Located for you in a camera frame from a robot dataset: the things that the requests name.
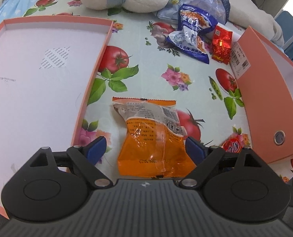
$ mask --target snack package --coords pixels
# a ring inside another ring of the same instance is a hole
[[[229,20],[231,5],[229,0],[169,0],[167,5],[157,11],[155,15],[160,19],[177,23],[179,8],[183,4],[190,4],[208,12],[219,23],[225,25]]]
[[[172,109],[176,101],[113,98],[114,109],[127,124],[118,156],[121,175],[185,177],[195,164],[188,157],[184,129]]]
[[[225,149],[226,152],[239,153],[243,147],[244,143],[241,142],[237,133],[231,134],[230,137],[221,144],[221,148]]]
[[[231,43],[233,32],[216,26],[212,39],[212,58],[218,62],[228,64],[231,58]]]
[[[181,6],[179,14],[178,30],[171,32],[167,40],[182,52],[209,64],[208,52],[198,33],[205,34],[213,31],[217,25],[216,19],[206,11],[187,4]]]

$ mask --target metal screw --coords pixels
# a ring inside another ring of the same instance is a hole
[[[106,187],[110,184],[110,181],[106,178],[101,178],[101,179],[95,180],[94,184],[98,187]]]
[[[195,179],[187,178],[182,180],[182,185],[186,187],[194,187],[197,185],[197,181]]]

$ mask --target blue snack package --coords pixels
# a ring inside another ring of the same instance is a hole
[[[182,52],[209,64],[209,56],[199,34],[213,31],[217,23],[217,20],[206,11],[183,4],[179,9],[178,30],[171,32],[167,40]]]

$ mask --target orange shoebox lid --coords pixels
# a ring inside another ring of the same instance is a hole
[[[267,163],[293,157],[293,62],[253,28],[234,45],[253,150]]]

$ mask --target orange snack package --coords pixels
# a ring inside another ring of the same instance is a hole
[[[185,177],[195,164],[188,157],[176,101],[113,97],[114,109],[127,124],[118,156],[121,175]]]

